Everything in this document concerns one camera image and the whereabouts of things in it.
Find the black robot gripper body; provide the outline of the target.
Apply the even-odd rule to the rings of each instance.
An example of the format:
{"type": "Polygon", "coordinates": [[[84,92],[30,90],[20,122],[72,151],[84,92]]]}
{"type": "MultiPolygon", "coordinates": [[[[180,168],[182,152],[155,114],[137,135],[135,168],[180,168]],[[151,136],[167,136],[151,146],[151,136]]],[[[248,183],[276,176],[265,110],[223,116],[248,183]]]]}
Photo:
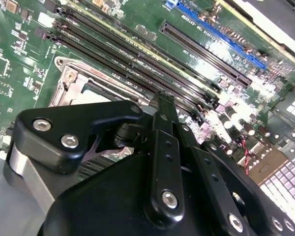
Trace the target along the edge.
{"type": "Polygon", "coordinates": [[[63,192],[41,236],[223,236],[228,223],[178,156],[131,155],[63,192]]]}

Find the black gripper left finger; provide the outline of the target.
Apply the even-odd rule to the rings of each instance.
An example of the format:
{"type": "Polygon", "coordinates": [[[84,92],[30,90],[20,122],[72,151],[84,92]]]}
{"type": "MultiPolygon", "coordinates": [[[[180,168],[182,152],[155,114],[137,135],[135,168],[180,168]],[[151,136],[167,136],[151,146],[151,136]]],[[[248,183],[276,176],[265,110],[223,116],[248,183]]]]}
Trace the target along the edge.
{"type": "Polygon", "coordinates": [[[94,181],[77,182],[82,162],[133,147],[134,154],[106,170],[125,184],[111,203],[124,205],[132,190],[126,165],[147,161],[140,199],[153,223],[177,223],[184,216],[180,156],[184,143],[172,96],[157,93],[146,113],[128,100],[25,110],[15,119],[7,162],[17,186],[29,191],[45,221],[95,217],[101,194],[94,181]]]}

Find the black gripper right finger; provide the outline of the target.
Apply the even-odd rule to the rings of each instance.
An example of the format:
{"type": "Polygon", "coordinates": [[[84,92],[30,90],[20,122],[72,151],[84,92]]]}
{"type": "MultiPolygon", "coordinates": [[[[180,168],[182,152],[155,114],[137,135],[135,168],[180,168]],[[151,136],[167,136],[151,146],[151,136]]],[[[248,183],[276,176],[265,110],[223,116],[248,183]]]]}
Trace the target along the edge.
{"type": "Polygon", "coordinates": [[[295,223],[214,142],[199,145],[167,96],[183,157],[200,184],[215,236],[295,236],[295,223]]]}

